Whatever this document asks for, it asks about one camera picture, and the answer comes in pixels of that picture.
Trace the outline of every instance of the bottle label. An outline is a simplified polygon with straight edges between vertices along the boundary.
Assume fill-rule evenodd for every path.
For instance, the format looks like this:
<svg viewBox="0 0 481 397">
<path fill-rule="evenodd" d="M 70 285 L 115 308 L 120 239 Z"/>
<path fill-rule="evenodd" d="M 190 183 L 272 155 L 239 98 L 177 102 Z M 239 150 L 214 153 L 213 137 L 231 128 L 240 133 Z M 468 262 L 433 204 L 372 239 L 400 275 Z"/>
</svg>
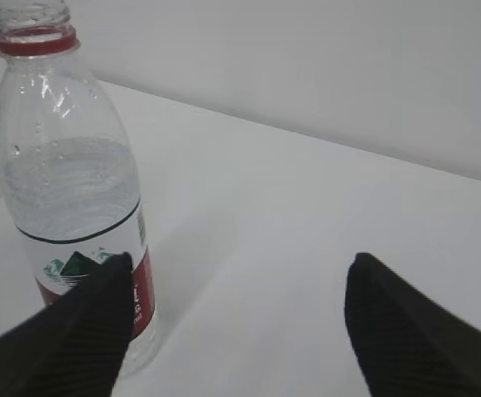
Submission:
<svg viewBox="0 0 481 397">
<path fill-rule="evenodd" d="M 155 312 L 152 269 L 142 206 L 120 222 L 93 235 L 65 241 L 47 240 L 22 232 L 26 253 L 46 304 L 51 304 L 113 254 L 128 252 L 133 260 L 135 318 L 132 338 L 146 328 Z"/>
</svg>

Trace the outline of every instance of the black line on label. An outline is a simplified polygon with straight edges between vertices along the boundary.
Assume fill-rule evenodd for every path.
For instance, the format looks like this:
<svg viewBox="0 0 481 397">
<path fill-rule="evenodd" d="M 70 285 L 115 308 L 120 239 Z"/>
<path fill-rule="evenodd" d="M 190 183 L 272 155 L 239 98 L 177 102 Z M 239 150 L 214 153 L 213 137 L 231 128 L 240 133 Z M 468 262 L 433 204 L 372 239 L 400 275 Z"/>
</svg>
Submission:
<svg viewBox="0 0 481 397">
<path fill-rule="evenodd" d="M 86 237 L 75 238 L 74 240 L 49 240 L 48 238 L 32 236 L 31 234 L 29 234 L 27 232 L 24 232 L 19 227 L 17 227 L 17 230 L 19 230 L 25 236 L 30 237 L 32 240 L 37 240 L 39 242 L 48 242 L 49 244 L 74 244 L 76 242 L 85 242 L 86 240 L 90 240 L 92 238 L 102 236 L 103 234 L 105 234 L 107 232 L 111 232 L 115 227 L 121 226 L 123 223 L 125 223 L 135 213 L 135 211 L 139 208 L 140 203 L 141 203 L 141 200 L 139 199 L 139 201 L 137 201 L 137 205 L 133 208 L 133 210 L 130 211 L 130 213 L 126 217 L 124 217 L 123 219 L 121 219 L 120 221 L 115 223 L 114 225 L 112 225 L 108 228 L 105 228 L 104 230 L 101 230 L 100 232 L 89 234 Z"/>
</svg>

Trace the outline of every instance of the water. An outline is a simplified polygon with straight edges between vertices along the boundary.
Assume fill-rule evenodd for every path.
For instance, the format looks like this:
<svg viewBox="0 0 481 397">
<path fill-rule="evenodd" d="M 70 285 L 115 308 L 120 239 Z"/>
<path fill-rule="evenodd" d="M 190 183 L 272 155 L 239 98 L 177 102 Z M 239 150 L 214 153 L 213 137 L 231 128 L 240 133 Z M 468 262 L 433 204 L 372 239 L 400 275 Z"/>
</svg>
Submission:
<svg viewBox="0 0 481 397">
<path fill-rule="evenodd" d="M 15 148 L 1 176 L 16 225 L 49 240 L 72 240 L 104 230 L 125 218 L 140 198 L 132 152 L 109 139 L 72 138 Z M 156 323 L 154 315 L 130 344 L 123 375 L 152 357 Z"/>
</svg>

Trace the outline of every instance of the red label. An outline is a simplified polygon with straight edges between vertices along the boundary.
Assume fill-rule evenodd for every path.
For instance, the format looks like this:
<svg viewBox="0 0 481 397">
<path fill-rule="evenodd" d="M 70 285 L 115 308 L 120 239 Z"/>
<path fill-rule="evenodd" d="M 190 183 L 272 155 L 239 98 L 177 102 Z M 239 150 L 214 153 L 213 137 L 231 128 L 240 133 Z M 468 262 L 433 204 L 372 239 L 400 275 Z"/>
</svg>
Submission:
<svg viewBox="0 0 481 397">
<path fill-rule="evenodd" d="M 52 304 L 61 296 L 48 290 L 38 280 L 36 282 L 46 305 Z M 133 307 L 135 317 L 132 339 L 135 339 L 150 323 L 156 308 L 148 250 L 139 265 L 133 270 Z"/>
</svg>

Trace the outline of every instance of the white table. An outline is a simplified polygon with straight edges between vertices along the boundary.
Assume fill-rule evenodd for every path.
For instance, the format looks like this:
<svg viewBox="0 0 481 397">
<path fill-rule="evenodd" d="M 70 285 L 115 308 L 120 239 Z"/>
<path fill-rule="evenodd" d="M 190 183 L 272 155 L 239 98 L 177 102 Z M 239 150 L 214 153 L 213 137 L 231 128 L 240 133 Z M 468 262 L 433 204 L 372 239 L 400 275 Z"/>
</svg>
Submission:
<svg viewBox="0 0 481 397">
<path fill-rule="evenodd" d="M 166 328 L 115 396 L 367 396 L 343 315 L 358 251 L 481 328 L 481 182 L 105 87 Z M 42 305 L 21 253 L 0 199 L 0 332 Z"/>
</svg>

